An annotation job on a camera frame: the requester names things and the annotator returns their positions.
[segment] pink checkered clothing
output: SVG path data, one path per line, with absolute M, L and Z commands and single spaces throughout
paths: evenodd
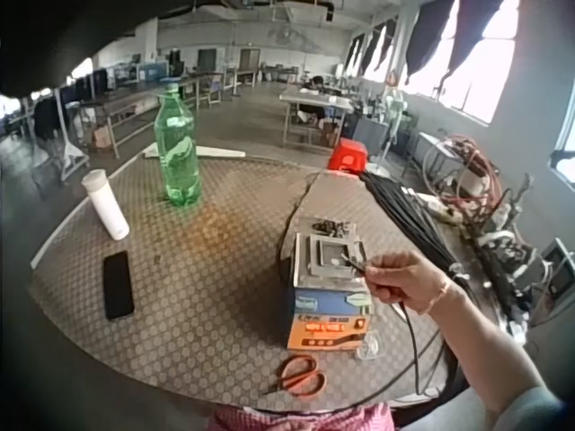
M 274 416 L 252 409 L 223 407 L 209 420 L 208 431 L 267 431 L 289 420 L 313 424 L 314 431 L 394 431 L 394 420 L 386 404 L 357 407 L 314 416 Z

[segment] hand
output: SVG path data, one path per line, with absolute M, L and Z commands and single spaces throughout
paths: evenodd
M 268 428 L 268 431 L 312 431 L 312 424 L 301 420 L 289 420 Z
M 450 286 L 451 280 L 416 251 L 377 256 L 366 265 L 367 287 L 382 303 L 403 301 L 422 313 Z

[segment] orange scissors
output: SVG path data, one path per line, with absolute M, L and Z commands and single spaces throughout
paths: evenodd
M 307 369 L 305 371 L 299 374 L 288 373 L 290 369 L 296 368 L 296 365 L 301 363 L 307 364 Z M 290 357 L 284 365 L 281 366 L 280 370 L 278 382 L 271 391 L 267 392 L 267 394 L 277 391 L 288 391 L 294 397 L 304 400 L 319 394 L 323 391 L 323 388 L 327 383 L 325 374 L 317 369 L 317 361 L 309 355 L 296 355 Z M 307 384 L 310 380 L 317 380 L 317 383 L 312 390 L 305 392 L 297 389 Z

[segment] curtain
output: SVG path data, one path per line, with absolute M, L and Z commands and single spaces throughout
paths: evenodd
M 419 72 L 438 49 L 454 2 L 455 0 L 435 0 L 421 7 L 405 54 L 408 82 L 410 76 Z
M 397 16 L 394 19 L 388 20 L 385 23 L 385 40 L 384 44 L 381 47 L 381 53 L 379 54 L 379 61 L 377 62 L 377 67 L 380 67 L 381 64 L 384 62 L 385 58 L 387 57 L 387 51 L 389 50 L 389 47 L 391 47 L 392 45 L 392 40 L 394 40 L 396 27 L 397 27 Z
M 493 15 L 500 9 L 503 0 L 459 0 L 456 37 L 449 59 L 447 73 L 441 84 L 467 59 Z
M 366 54 L 361 59 L 361 66 L 359 67 L 359 74 L 363 75 L 367 68 L 369 67 L 369 63 L 371 63 L 371 58 L 374 56 L 374 52 L 376 52 L 377 42 L 379 41 L 379 35 L 384 30 L 385 22 L 378 24 L 374 27 L 374 30 L 371 32 L 371 40 L 369 41 L 369 45 L 367 45 Z
M 343 70 L 346 70 L 349 66 L 349 62 L 351 61 L 351 56 L 353 56 L 353 49 L 356 47 L 357 43 L 359 42 L 359 38 L 363 36 L 357 36 L 355 38 L 353 38 L 353 40 L 351 41 L 351 45 L 349 46 L 349 51 L 348 51 L 348 57 L 345 60 L 345 67 L 343 67 Z
M 361 55 L 361 47 L 363 46 L 363 39 L 366 38 L 365 34 L 360 34 L 358 36 L 358 50 L 356 51 L 356 56 L 353 58 L 353 64 L 355 65 Z

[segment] sleeve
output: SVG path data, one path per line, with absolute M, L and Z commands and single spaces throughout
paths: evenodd
M 562 403 L 546 388 L 533 388 L 513 401 L 498 418 L 493 431 L 546 429 L 561 410 Z

